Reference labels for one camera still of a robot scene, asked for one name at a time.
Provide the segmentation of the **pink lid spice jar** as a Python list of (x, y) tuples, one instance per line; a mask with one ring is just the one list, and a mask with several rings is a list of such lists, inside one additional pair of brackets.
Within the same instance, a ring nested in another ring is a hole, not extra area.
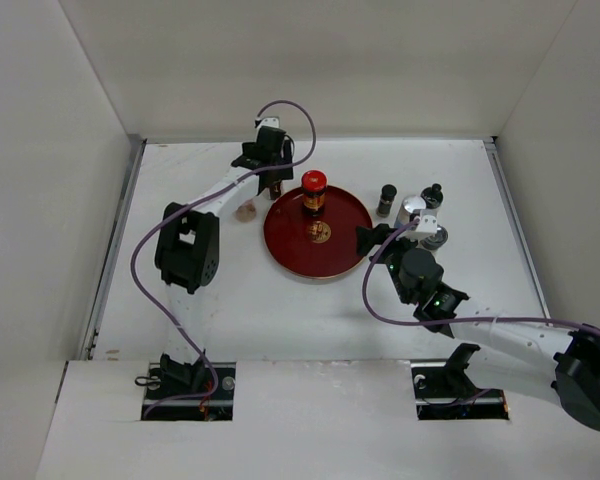
[(241, 223), (248, 223), (257, 217), (257, 208), (253, 200), (244, 202), (234, 212), (235, 218)]

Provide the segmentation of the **red lid sauce jar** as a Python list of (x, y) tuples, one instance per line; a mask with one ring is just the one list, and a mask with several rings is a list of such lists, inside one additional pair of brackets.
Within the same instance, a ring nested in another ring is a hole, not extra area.
[(302, 207), (306, 214), (317, 217), (324, 212), (327, 188), (328, 180), (323, 172), (309, 170), (302, 175)]

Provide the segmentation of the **small black spice bottle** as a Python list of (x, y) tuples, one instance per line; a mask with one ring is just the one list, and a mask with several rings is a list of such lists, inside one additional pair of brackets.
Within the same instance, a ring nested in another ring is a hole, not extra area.
[(393, 184), (385, 184), (381, 188), (376, 214), (380, 218), (387, 218), (390, 214), (394, 199), (397, 195), (397, 188)]

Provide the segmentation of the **silver lid white shaker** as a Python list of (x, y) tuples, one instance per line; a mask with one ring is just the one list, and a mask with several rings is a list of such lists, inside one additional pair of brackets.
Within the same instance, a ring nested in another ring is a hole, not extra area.
[(426, 201), (417, 195), (406, 196), (397, 211), (394, 227), (400, 228), (410, 223), (420, 212), (427, 208)]

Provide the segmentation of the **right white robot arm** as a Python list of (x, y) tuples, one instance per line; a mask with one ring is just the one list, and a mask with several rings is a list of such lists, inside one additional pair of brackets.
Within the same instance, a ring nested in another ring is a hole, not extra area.
[(356, 252), (384, 265), (400, 302), (414, 306), (402, 326), (459, 341), (443, 367), (446, 388), (459, 396), (487, 388), (517, 392), (600, 432), (600, 328), (506, 316), (450, 287), (434, 255), (414, 240), (434, 226), (430, 216), (400, 228), (358, 226)]

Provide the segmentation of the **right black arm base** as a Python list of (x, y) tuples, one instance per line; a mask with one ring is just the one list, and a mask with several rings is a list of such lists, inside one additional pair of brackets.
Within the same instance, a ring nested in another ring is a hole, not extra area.
[(461, 344), (444, 359), (410, 365), (416, 414), (421, 421), (509, 420), (502, 390), (480, 389), (465, 370), (480, 347)]

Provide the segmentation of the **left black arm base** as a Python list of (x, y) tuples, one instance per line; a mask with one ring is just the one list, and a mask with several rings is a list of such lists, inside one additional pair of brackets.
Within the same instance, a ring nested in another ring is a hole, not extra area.
[(232, 421), (237, 365), (215, 363), (216, 377), (201, 360), (179, 363), (163, 354), (134, 379), (143, 389), (143, 421)]

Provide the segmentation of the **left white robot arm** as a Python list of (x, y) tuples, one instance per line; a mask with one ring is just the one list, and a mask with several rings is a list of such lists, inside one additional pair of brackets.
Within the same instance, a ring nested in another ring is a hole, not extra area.
[(204, 373), (191, 363), (199, 359), (209, 330), (200, 289), (211, 283), (219, 267), (221, 223), (270, 186), (291, 180), (292, 163), (291, 140), (278, 119), (268, 117), (256, 128), (256, 138), (242, 144), (221, 180), (199, 198), (165, 208), (167, 223), (160, 229), (154, 262), (175, 321), (165, 353), (185, 363), (172, 371), (169, 381), (182, 398), (194, 398), (204, 387)]

